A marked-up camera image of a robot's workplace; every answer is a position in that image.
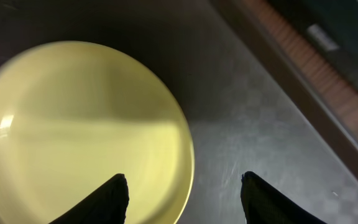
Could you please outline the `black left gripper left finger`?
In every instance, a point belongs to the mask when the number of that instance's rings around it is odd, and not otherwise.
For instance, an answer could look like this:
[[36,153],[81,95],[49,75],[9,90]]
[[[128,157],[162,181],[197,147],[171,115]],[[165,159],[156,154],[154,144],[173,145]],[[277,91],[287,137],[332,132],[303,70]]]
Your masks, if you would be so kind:
[[123,224],[129,205],[124,174],[116,174],[50,224]]

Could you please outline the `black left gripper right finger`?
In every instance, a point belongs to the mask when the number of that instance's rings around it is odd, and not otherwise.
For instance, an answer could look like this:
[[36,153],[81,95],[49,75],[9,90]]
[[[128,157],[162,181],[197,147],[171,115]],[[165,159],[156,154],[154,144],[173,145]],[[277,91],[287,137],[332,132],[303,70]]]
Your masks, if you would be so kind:
[[241,177],[247,224],[325,224],[251,171]]

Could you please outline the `yellow round plate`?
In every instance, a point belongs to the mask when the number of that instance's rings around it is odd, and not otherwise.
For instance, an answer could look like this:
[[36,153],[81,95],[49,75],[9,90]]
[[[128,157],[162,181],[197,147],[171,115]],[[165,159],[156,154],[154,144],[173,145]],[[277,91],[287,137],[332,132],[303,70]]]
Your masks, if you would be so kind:
[[0,67],[0,223],[50,223],[116,174],[127,223],[176,223],[194,169],[180,105],[127,54],[61,41]]

